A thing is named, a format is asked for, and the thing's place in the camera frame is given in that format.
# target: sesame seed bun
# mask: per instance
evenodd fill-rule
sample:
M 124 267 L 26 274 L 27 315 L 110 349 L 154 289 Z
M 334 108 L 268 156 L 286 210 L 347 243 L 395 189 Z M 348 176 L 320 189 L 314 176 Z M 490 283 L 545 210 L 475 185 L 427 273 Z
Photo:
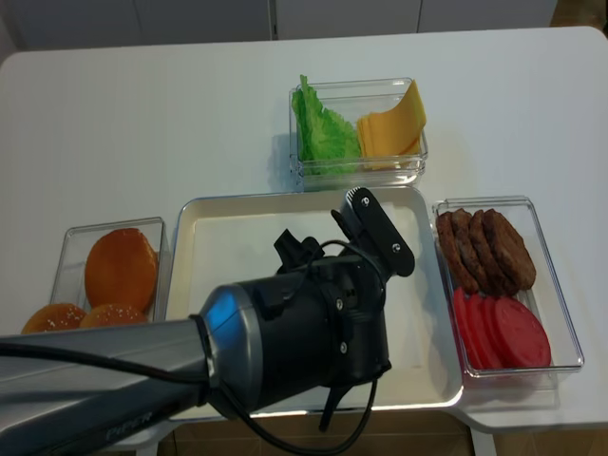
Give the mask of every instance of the sesame seed bun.
M 85 316 L 86 312 L 73 304 L 49 304 L 31 316 L 21 334 L 76 330 Z
M 147 323 L 143 313 L 131 306 L 105 304 L 96 307 L 83 318 L 81 328 L 102 328 L 105 326 L 126 326 Z
M 156 252 L 137 228 L 101 237 L 86 259 L 85 290 L 92 308 L 108 302 L 145 311 L 158 273 Z

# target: yellow cheese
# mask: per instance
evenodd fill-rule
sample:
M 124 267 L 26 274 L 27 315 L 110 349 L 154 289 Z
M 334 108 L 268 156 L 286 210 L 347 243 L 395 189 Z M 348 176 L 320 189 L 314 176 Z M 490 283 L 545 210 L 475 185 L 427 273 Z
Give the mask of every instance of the yellow cheese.
M 426 123 L 427 115 L 418 86 L 412 81 L 396 107 L 387 112 L 372 112 L 357 121 L 357 134 L 364 157 L 418 153 L 418 140 Z

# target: brown patty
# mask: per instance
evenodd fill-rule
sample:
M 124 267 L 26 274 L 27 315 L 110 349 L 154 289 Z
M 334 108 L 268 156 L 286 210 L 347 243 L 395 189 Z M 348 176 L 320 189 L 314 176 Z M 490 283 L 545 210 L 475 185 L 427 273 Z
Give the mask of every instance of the brown patty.
M 456 246 L 460 252 L 461 261 L 471 275 L 475 277 L 480 289 L 488 295 L 494 295 L 493 287 L 490 286 L 484 266 L 477 258 L 477 252 L 475 252 L 475 249 L 471 245 L 471 240 L 468 236 L 468 224 L 471 217 L 465 209 L 459 209 L 452 213 L 452 231 L 456 239 Z
M 493 294 L 498 296 L 514 295 L 518 291 L 518 287 L 513 280 L 503 273 L 503 270 L 500 268 L 496 262 L 496 258 L 494 258 L 494 255 L 492 254 L 492 250 L 490 249 L 484 234 L 484 226 L 482 224 L 483 216 L 484 211 L 477 211 L 468 224 L 468 235 L 471 239 L 471 244 L 473 244 L 480 262 L 484 265 L 485 273 L 491 284 Z
M 513 225 L 494 209 L 485 211 L 484 233 L 503 272 L 522 290 L 529 290 L 536 279 L 536 269 L 523 239 Z
M 452 214 L 446 212 L 437 218 L 437 235 L 439 245 L 444 253 L 450 272 L 468 295 L 479 291 L 477 280 L 469 273 L 461 261 L 456 239 L 452 231 Z

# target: tomato slice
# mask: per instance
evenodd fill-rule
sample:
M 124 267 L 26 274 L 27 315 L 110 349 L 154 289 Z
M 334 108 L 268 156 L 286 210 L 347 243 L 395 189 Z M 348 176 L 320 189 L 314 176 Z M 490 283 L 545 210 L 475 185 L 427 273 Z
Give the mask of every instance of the tomato slice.
M 496 335 L 514 367 L 540 368 L 551 364 L 551 346 L 541 322 L 520 301 L 502 297 L 494 305 Z
M 466 357 L 468 358 L 468 362 L 474 369 L 481 369 L 482 362 L 479 358 L 479 354 L 475 351 L 475 347 L 473 346 L 473 342 L 471 340 L 471 333 L 468 330 L 468 324 L 466 322 L 467 305 L 465 291 L 462 288 L 459 288 L 454 292 L 453 301 L 456 324 L 458 326 L 458 332 L 465 343 Z
M 501 359 L 504 368 L 510 368 L 510 363 L 507 360 L 507 356 L 504 354 L 505 348 L 501 341 L 496 335 L 496 322 L 494 321 L 494 306 L 496 305 L 496 298 L 488 296 L 482 303 L 482 318 L 484 319 L 485 333 L 490 341 L 490 345 L 494 352 Z
M 474 294 L 469 300 L 466 308 L 468 328 L 475 350 L 479 354 L 484 369 L 502 369 L 504 367 L 500 356 L 496 353 L 487 335 L 482 306 L 484 299 Z

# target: green lettuce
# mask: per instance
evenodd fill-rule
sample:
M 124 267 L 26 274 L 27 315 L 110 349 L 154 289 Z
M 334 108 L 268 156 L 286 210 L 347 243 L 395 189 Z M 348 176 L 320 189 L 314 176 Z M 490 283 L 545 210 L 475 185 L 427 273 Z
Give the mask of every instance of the green lettuce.
M 300 159 L 312 160 L 357 159 L 361 149 L 357 133 L 351 123 L 335 111 L 323 107 L 316 91 L 300 76 L 301 88 L 292 97 L 292 109 L 297 121 Z M 351 173 L 356 166 L 331 166 L 310 170 L 313 174 Z

